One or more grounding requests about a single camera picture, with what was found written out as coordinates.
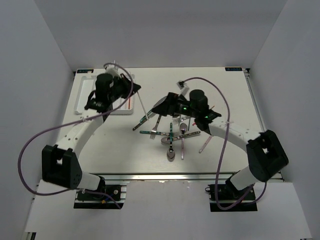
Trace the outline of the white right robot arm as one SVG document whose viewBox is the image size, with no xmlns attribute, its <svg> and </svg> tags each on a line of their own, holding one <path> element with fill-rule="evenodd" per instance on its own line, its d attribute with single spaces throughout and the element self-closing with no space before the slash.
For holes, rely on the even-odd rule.
<svg viewBox="0 0 320 240">
<path fill-rule="evenodd" d="M 248 166 L 225 182 L 226 195 L 233 200 L 242 196 L 248 186 L 267 182 L 289 163 L 275 132 L 257 132 L 231 123 L 210 109 L 202 90 L 192 90 L 189 99 L 170 92 L 153 106 L 152 112 L 164 117 L 175 114 L 192 117 L 201 131 L 214 137 L 227 138 L 229 143 L 246 152 Z"/>
</svg>

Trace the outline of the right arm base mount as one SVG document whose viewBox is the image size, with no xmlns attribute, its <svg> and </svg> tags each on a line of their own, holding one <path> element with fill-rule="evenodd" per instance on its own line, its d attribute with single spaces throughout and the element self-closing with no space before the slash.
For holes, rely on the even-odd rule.
<svg viewBox="0 0 320 240">
<path fill-rule="evenodd" d="M 218 200 L 221 207 L 227 208 L 228 206 L 235 203 L 240 197 L 242 197 L 245 194 L 246 190 L 247 189 L 245 188 L 244 190 L 240 191 L 240 193 L 232 193 L 232 191 L 227 188 L 226 184 L 218 184 L 217 196 L 218 196 Z M 224 212 L 224 210 L 220 209 L 216 203 L 215 184 L 209 184 L 205 188 L 205 192 L 209 195 L 210 211 L 212 213 Z M 257 207 L 257 203 L 254 202 L 255 200 L 256 200 L 256 194 L 254 189 L 252 188 L 240 203 L 238 203 L 236 206 L 226 211 L 227 212 L 257 212 L 258 207 Z"/>
</svg>

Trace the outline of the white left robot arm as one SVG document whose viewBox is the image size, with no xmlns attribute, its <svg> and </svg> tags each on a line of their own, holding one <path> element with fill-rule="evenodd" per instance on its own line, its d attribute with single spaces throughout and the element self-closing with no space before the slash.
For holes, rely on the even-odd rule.
<svg viewBox="0 0 320 240">
<path fill-rule="evenodd" d="M 46 145 L 41 153 L 42 179 L 67 189 L 85 189 L 99 200 L 106 187 L 101 176 L 84 172 L 78 157 L 93 133 L 106 121 L 118 99 L 131 97 L 141 89 L 124 74 L 102 73 L 88 96 L 81 120 L 55 145 Z"/>
</svg>

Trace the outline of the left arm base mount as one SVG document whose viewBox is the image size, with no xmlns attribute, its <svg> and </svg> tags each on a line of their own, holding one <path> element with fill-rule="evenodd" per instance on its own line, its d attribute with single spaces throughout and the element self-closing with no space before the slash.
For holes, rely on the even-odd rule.
<svg viewBox="0 0 320 240">
<path fill-rule="evenodd" d="M 96 194 L 87 190 L 78 190 L 73 208 L 85 210 L 120 210 L 125 203 L 127 183 L 121 181 L 106 181 Z"/>
</svg>

